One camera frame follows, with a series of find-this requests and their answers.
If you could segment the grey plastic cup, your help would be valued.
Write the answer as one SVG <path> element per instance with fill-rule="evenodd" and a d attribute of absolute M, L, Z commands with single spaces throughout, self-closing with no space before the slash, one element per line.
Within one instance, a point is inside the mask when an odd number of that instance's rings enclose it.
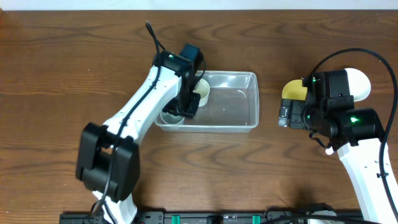
<path fill-rule="evenodd" d="M 185 121 L 183 116 L 175 116 L 165 112 L 160 113 L 160 118 L 165 124 L 183 124 Z"/>

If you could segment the yellow cup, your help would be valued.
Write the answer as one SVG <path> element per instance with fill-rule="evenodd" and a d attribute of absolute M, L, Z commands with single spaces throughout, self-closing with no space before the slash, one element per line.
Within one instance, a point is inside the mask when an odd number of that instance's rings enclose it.
<path fill-rule="evenodd" d="M 303 86 L 302 80 L 292 80 L 288 82 L 282 90 L 282 98 L 290 100 L 305 101 L 307 87 Z"/>

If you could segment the white plastic cup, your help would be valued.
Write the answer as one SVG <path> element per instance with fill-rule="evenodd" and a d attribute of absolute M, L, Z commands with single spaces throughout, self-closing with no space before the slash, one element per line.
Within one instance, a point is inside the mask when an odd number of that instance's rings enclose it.
<path fill-rule="evenodd" d="M 209 94 L 210 94 L 210 86 L 208 82 L 204 79 L 201 79 L 195 86 L 194 93 L 198 93 L 200 95 L 200 101 L 198 106 L 203 107 L 207 104 Z"/>

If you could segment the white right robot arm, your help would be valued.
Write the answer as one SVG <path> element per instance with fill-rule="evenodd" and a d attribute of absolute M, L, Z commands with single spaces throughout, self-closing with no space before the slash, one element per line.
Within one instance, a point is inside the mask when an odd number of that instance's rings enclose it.
<path fill-rule="evenodd" d="M 324 147 L 343 163 L 363 217 L 397 223 L 397 181 L 386 143 L 387 131 L 372 108 L 325 110 L 318 103 L 283 99 L 279 126 L 302 129 L 310 138 L 328 138 Z"/>

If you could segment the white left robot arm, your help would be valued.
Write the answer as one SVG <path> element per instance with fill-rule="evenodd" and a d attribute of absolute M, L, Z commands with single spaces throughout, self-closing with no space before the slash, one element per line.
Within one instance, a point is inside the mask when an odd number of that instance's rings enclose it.
<path fill-rule="evenodd" d="M 137 207 L 132 190 L 140 176 L 139 145 L 161 111 L 193 118 L 200 100 L 193 89 L 205 63 L 199 50 L 164 50 L 134 96 L 104 124 L 88 123 L 81 133 L 76 177 L 98 201 L 92 215 L 109 223 L 132 223 Z"/>

